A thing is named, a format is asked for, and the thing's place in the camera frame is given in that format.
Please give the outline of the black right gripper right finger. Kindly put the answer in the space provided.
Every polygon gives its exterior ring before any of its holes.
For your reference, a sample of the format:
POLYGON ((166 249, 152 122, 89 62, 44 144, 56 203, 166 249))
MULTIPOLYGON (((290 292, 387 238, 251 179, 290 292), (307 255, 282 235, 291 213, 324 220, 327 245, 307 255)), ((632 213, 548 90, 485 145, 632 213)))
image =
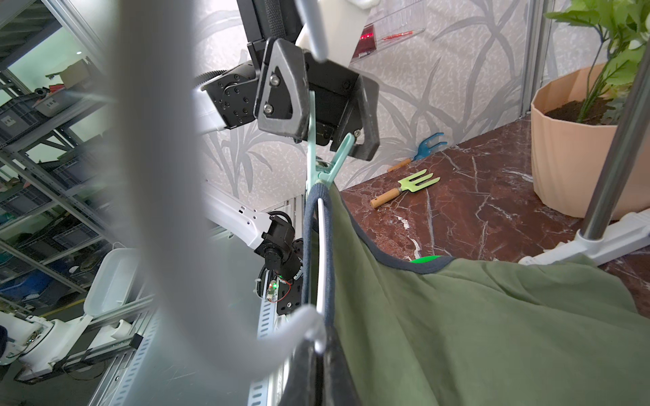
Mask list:
POLYGON ((323 352, 323 405, 361 405, 355 383, 335 329, 327 330, 323 352))

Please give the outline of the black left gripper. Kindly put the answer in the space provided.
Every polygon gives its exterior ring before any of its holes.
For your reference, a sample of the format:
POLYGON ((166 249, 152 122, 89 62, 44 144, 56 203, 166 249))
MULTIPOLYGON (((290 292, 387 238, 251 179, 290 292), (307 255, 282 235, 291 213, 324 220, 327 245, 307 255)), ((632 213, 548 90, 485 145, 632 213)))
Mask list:
POLYGON ((379 84, 283 39, 267 41, 264 52, 233 69, 204 74, 207 95, 222 127, 233 130, 257 122, 259 130, 305 140, 310 91, 316 95, 317 144, 338 147, 348 133, 363 131, 352 157, 370 162, 380 146, 377 119, 379 84))

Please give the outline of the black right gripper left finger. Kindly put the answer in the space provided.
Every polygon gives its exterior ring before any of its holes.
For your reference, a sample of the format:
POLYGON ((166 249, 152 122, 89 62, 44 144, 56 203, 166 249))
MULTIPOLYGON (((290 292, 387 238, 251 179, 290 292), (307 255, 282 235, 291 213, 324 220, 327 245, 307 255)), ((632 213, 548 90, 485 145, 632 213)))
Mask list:
POLYGON ((316 404, 318 356, 315 343, 304 340, 294 353, 289 366, 289 377, 279 406, 311 406, 316 404))

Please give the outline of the green clothespin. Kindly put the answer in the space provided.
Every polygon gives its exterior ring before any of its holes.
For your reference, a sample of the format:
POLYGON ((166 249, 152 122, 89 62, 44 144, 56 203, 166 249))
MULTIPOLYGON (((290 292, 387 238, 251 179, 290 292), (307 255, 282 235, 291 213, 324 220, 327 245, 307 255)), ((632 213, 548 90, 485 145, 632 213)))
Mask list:
POLYGON ((306 193, 316 184, 324 184, 330 187, 346 159, 355 146, 356 137, 352 133, 344 136, 343 141, 335 152, 325 152, 322 145, 317 144, 317 115, 316 95, 314 91, 309 93, 309 120, 307 131, 306 147, 306 193))

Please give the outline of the olive green tank top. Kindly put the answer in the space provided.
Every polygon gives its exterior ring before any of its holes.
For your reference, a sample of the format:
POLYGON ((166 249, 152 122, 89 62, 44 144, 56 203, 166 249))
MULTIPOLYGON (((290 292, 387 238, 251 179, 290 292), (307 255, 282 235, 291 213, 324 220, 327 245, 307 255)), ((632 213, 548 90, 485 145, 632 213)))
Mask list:
POLYGON ((586 257, 546 266, 379 250, 334 186, 306 199, 305 259, 325 208, 326 319, 365 405, 646 405, 649 321, 586 257))

